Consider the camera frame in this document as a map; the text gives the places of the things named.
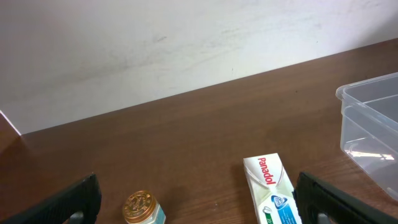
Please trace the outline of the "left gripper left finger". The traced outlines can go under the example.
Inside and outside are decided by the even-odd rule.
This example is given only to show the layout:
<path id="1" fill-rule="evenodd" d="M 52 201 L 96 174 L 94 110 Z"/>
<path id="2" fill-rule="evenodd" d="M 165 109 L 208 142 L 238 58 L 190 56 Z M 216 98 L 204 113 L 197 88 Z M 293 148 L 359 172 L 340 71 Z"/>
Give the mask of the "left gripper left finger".
<path id="1" fill-rule="evenodd" d="M 95 223 L 102 194 L 92 173 L 39 204 L 3 220 L 2 224 Z"/>

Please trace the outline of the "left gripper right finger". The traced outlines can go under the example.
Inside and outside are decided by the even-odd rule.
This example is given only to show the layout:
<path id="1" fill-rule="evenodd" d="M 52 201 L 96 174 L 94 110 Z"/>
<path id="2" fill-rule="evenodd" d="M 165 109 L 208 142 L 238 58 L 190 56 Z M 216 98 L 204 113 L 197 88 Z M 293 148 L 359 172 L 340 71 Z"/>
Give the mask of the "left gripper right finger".
<path id="1" fill-rule="evenodd" d="M 301 172 L 293 196 L 302 223 L 397 224 L 397 219 Z"/>

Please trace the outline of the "white Panadol box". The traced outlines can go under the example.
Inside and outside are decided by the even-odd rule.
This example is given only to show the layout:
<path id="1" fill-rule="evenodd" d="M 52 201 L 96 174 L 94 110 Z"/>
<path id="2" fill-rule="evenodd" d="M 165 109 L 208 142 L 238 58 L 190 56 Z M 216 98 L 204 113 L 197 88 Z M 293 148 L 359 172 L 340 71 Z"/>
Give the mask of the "white Panadol box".
<path id="1" fill-rule="evenodd" d="M 259 224 L 299 224 L 302 222 L 294 187 L 277 153 L 243 159 Z"/>

